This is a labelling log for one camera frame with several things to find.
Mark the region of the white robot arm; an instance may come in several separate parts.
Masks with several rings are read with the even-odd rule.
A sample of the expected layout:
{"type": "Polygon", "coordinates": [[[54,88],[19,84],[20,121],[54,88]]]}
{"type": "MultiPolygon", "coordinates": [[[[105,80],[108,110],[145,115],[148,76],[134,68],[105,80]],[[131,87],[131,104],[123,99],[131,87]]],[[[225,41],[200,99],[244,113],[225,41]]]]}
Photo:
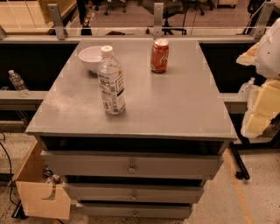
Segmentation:
{"type": "Polygon", "coordinates": [[[236,62],[255,66],[256,72],[266,79],[258,87],[254,84],[256,79],[251,78],[241,85],[237,94],[247,102],[241,134],[248,138],[258,137],[280,113],[280,18],[236,62]]]}

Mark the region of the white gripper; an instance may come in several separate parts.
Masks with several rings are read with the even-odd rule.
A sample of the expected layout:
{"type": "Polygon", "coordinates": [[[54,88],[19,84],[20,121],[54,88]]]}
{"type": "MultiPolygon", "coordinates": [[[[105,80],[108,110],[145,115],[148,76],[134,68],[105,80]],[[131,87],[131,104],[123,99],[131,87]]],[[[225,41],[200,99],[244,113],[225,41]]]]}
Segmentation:
{"type": "MultiPolygon", "coordinates": [[[[258,43],[252,45],[236,62],[244,66],[254,66],[258,46],[258,43]]],[[[280,113],[280,80],[266,80],[260,86],[253,112],[246,112],[241,124],[241,134],[247,138],[260,136],[270,125],[271,119],[280,113]]]]}

